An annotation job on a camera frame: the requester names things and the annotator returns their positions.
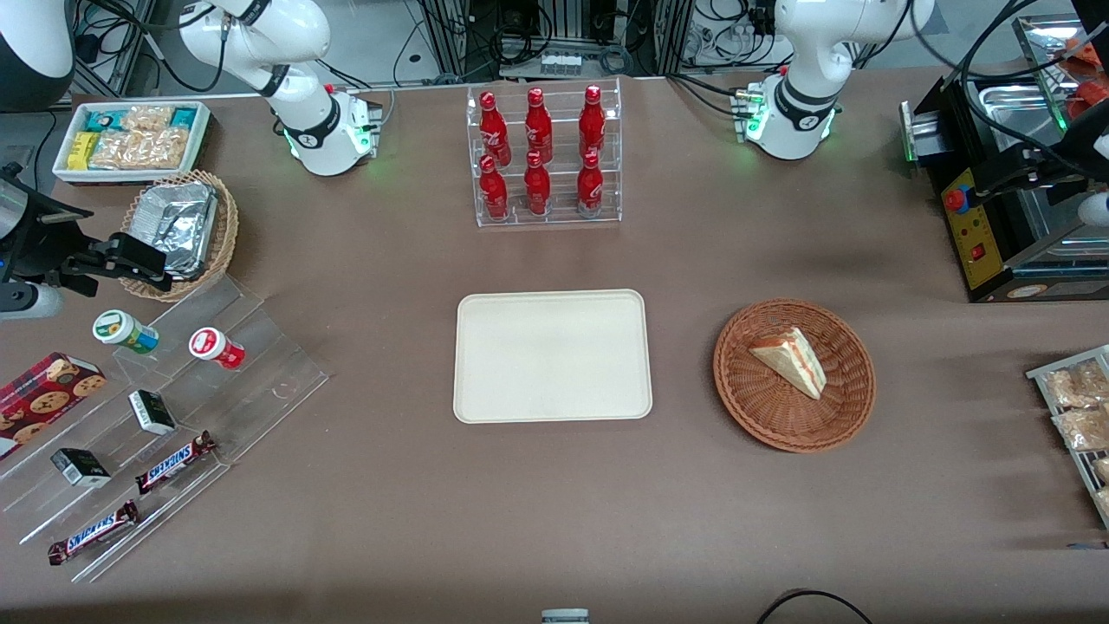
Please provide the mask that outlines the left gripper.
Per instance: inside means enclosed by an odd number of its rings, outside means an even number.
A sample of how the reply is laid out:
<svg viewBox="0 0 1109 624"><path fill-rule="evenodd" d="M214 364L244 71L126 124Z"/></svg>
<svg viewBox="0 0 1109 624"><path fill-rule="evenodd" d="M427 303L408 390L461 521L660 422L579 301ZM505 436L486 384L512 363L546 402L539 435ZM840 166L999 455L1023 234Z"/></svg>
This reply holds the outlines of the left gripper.
<svg viewBox="0 0 1109 624"><path fill-rule="evenodd" d="M1108 182L1105 155L1096 139L1071 137L1050 146L1003 151L976 166L976 198L1013 206L1057 205L1089 190L1089 182Z"/></svg>

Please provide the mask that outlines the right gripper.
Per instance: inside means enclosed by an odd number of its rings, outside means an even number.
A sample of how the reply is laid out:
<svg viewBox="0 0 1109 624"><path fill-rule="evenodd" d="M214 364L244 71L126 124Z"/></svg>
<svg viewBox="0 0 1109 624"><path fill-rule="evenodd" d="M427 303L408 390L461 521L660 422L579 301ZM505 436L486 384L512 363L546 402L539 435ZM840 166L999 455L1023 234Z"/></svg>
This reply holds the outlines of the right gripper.
<svg viewBox="0 0 1109 624"><path fill-rule="evenodd" d="M39 279L51 272L64 273L64 287L84 297L98 295L96 277L143 282L157 291L171 291L164 252L125 232L112 233L103 242L106 260L95 263L96 254L90 250L94 241L78 225L93 216L92 211L31 193L16 229L16 276Z"/></svg>

